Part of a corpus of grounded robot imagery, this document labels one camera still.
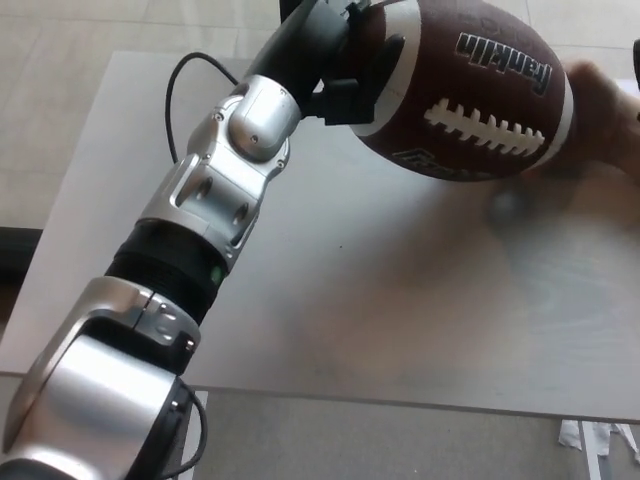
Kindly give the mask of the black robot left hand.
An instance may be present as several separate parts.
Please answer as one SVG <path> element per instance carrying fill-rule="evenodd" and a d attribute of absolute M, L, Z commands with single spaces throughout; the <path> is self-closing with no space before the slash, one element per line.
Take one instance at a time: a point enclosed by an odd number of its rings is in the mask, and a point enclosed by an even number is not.
<path fill-rule="evenodd" d="M 328 126 L 367 125 L 391 80 L 406 36 L 387 30 L 382 6 L 282 1 L 281 26 L 249 68 L 288 91 L 300 115 Z"/>

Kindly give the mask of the person's bare hand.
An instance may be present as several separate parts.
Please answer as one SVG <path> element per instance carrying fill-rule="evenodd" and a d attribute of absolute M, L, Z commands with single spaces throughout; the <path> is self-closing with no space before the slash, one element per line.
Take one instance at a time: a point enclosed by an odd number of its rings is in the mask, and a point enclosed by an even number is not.
<path fill-rule="evenodd" d="M 573 92 L 572 126 L 560 152 L 517 179 L 576 180 L 603 173 L 639 185 L 639 99 L 623 91 L 594 62 L 565 65 Z"/>

